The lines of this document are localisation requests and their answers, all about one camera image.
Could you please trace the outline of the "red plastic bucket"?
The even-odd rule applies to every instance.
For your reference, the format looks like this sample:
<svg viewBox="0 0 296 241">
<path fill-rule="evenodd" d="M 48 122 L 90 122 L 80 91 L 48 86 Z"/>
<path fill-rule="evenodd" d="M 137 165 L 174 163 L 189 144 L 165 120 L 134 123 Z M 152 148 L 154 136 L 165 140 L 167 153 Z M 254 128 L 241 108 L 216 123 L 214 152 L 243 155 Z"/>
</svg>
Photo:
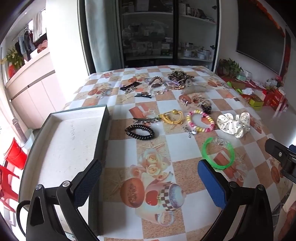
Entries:
<svg viewBox="0 0 296 241">
<path fill-rule="evenodd" d="M 27 154 L 19 146 L 15 138 L 13 138 L 10 147 L 5 152 L 4 159 L 16 168 L 20 170 L 24 169 L 27 160 Z"/>
</svg>

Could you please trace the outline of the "beige claw hair clip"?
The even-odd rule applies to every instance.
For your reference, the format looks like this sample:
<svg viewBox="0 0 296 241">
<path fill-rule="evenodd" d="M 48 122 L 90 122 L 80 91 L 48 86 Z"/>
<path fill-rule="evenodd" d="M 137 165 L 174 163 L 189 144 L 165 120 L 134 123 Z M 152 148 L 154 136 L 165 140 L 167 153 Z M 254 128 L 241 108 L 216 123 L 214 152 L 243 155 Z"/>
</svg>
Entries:
<svg viewBox="0 0 296 241">
<path fill-rule="evenodd" d="M 181 93 L 182 95 L 188 95 L 192 93 L 205 92 L 206 90 L 206 87 L 201 85 L 194 85 L 191 79 L 187 79 L 185 81 L 185 87 Z"/>
</svg>

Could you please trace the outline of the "black claw hair clip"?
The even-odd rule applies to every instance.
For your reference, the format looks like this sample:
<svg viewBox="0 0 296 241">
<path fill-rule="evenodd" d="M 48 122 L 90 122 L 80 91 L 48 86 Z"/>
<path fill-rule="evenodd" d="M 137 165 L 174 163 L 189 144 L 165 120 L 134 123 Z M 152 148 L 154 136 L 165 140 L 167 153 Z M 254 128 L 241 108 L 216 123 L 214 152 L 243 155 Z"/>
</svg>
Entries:
<svg viewBox="0 0 296 241">
<path fill-rule="evenodd" d="M 201 105 L 201 108 L 204 113 L 211 114 L 212 107 L 210 105 Z"/>
</svg>

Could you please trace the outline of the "white polka dot scrunchie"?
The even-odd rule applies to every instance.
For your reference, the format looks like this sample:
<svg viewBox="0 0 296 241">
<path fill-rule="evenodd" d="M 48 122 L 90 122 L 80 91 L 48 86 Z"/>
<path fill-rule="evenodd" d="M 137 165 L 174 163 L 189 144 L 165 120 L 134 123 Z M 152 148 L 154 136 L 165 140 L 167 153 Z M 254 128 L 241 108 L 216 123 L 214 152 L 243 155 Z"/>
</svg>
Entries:
<svg viewBox="0 0 296 241">
<path fill-rule="evenodd" d="M 242 112 L 233 116 L 231 113 L 221 114 L 217 118 L 217 126 L 222 132 L 242 138 L 250 131 L 250 114 Z"/>
</svg>

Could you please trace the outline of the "grey shallow tray box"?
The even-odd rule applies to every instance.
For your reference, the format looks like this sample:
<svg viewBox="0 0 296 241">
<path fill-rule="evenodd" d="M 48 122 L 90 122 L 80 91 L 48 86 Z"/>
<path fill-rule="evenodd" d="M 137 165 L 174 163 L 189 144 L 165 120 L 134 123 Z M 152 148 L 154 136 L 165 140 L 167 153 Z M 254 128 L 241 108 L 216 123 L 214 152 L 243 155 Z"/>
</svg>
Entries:
<svg viewBox="0 0 296 241">
<path fill-rule="evenodd" d="M 77 240 L 97 240 L 102 229 L 101 178 L 78 208 L 70 188 L 93 159 L 102 162 L 108 119 L 104 105 L 60 111 L 46 119 L 29 152 L 18 195 L 19 205 L 29 207 L 22 228 L 27 240 L 67 240 L 66 231 Z"/>
</svg>

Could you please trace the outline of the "dark glass display cabinet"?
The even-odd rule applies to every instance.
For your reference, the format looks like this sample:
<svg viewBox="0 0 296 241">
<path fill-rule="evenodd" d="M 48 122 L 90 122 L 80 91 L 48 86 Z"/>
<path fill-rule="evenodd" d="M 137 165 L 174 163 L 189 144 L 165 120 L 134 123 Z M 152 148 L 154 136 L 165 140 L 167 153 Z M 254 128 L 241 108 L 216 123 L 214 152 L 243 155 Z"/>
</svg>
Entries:
<svg viewBox="0 0 296 241">
<path fill-rule="evenodd" d="M 116 1 L 124 67 L 202 65 L 214 70 L 220 1 Z"/>
</svg>

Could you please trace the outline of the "checkered floral tablecloth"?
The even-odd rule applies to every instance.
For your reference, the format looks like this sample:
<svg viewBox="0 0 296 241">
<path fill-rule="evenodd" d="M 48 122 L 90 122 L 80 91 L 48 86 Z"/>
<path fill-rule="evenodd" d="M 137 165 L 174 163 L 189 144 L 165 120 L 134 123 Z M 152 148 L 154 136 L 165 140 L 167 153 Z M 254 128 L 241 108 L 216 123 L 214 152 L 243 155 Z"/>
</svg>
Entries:
<svg viewBox="0 0 296 241">
<path fill-rule="evenodd" d="M 174 66 L 118 69 L 91 75 L 66 109 L 104 104 L 109 122 L 104 146 L 102 229 L 100 240 L 201 240 L 221 208 L 212 201 L 197 165 L 210 137 L 229 141 L 234 164 L 222 174 L 242 187 L 262 184 L 271 208 L 288 193 L 291 183 L 279 163 L 264 150 L 272 133 L 235 91 L 204 67 L 186 67 L 204 93 L 182 95 L 171 83 L 151 89 L 153 77 L 167 81 Z M 141 85 L 120 90 L 133 82 Z M 147 92 L 152 98 L 135 97 Z M 211 114 L 201 105 L 210 105 Z M 221 114 L 248 112 L 250 131 L 242 138 L 222 132 Z M 160 118 L 134 123 L 133 118 Z"/>
</svg>

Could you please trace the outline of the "green plastic bangle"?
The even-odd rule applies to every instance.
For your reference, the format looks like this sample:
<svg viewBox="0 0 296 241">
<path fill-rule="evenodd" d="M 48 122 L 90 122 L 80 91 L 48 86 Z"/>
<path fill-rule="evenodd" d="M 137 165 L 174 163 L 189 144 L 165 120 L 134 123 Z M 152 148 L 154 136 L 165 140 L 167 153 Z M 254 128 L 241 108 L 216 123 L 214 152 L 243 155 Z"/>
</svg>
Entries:
<svg viewBox="0 0 296 241">
<path fill-rule="evenodd" d="M 208 146 L 220 147 L 220 151 L 216 154 L 208 154 Z M 205 140 L 202 146 L 202 157 L 215 170 L 222 171 L 234 164 L 235 151 L 231 143 L 223 138 L 210 137 Z"/>
</svg>

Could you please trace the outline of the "red plastic chair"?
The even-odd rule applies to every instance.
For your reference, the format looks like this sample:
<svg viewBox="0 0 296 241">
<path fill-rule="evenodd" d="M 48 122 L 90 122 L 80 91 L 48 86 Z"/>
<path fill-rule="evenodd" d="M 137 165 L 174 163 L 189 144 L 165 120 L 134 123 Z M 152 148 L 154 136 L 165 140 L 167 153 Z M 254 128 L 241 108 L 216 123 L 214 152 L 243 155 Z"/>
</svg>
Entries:
<svg viewBox="0 0 296 241">
<path fill-rule="evenodd" d="M 6 202 L 7 199 L 18 201 L 18 194 L 12 190 L 9 183 L 9 175 L 19 178 L 19 176 L 14 174 L 12 171 L 8 170 L 4 166 L 1 166 L 1 202 L 9 211 L 15 213 L 15 209 Z"/>
</svg>

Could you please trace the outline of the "small black hair clip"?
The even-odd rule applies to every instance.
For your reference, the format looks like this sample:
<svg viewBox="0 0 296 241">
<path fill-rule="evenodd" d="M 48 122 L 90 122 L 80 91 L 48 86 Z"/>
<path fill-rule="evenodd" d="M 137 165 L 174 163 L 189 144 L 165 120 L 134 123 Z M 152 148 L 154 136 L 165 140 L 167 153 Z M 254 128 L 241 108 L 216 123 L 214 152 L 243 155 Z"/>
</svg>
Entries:
<svg viewBox="0 0 296 241">
<path fill-rule="evenodd" d="M 145 97 L 145 98 L 152 98 L 152 95 L 147 92 L 137 93 L 135 97 Z"/>
</svg>

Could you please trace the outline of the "yellow flower plant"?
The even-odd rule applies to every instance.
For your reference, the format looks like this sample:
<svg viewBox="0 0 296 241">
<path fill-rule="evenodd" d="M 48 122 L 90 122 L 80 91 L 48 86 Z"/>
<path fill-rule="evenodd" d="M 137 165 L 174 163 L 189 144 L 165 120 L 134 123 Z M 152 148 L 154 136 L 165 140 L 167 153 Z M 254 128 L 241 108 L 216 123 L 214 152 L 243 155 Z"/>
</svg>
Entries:
<svg viewBox="0 0 296 241">
<path fill-rule="evenodd" d="M 16 71 L 18 71 L 25 63 L 23 61 L 23 57 L 17 52 L 15 47 L 12 49 L 8 49 L 8 53 L 1 60 L 1 64 L 11 63 Z"/>
</svg>

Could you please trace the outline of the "potted green plant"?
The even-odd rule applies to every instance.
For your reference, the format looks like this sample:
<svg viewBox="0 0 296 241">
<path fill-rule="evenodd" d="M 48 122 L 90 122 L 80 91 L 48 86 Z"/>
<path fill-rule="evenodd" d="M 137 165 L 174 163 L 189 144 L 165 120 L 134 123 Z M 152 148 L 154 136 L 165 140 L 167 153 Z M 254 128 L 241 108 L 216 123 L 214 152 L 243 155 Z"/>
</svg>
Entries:
<svg viewBox="0 0 296 241">
<path fill-rule="evenodd" d="M 220 59 L 218 64 L 218 74 L 229 77 L 236 77 L 243 69 L 232 59 Z"/>
</svg>

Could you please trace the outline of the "black wall television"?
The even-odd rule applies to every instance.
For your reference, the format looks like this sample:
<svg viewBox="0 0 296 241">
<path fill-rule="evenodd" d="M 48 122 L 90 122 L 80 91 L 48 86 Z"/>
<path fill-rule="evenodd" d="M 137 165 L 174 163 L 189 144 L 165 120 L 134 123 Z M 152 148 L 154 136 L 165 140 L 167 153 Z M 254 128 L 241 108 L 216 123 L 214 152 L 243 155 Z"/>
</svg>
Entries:
<svg viewBox="0 0 296 241">
<path fill-rule="evenodd" d="M 236 51 L 280 73 L 285 45 L 282 27 L 259 1 L 238 0 Z"/>
</svg>

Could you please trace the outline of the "black bow hair clip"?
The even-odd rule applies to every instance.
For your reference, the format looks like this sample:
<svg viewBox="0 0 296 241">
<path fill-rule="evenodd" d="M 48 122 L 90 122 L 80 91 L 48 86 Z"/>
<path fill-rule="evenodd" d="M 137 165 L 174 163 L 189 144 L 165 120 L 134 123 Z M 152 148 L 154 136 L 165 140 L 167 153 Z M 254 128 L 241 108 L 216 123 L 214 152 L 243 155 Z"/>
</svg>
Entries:
<svg viewBox="0 0 296 241">
<path fill-rule="evenodd" d="M 141 85 L 141 83 L 135 81 L 135 82 L 133 82 L 133 83 L 131 83 L 131 84 L 129 84 L 129 85 L 126 85 L 126 86 L 121 87 L 120 90 L 126 91 L 126 90 L 128 90 L 128 89 L 131 89 L 131 88 L 137 87 L 138 85 Z"/>
</svg>

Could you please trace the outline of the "white low cabinet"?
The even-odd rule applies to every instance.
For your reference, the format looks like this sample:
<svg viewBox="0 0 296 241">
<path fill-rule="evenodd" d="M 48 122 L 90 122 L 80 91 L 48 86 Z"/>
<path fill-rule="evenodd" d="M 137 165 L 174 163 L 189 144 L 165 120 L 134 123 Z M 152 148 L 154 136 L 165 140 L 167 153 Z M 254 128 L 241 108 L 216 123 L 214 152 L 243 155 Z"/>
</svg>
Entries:
<svg viewBox="0 0 296 241">
<path fill-rule="evenodd" d="M 62 110 L 66 98 L 59 89 L 60 83 L 53 57 L 46 50 L 29 60 L 8 81 L 8 97 L 28 128 L 40 128 L 49 114 Z"/>
</svg>

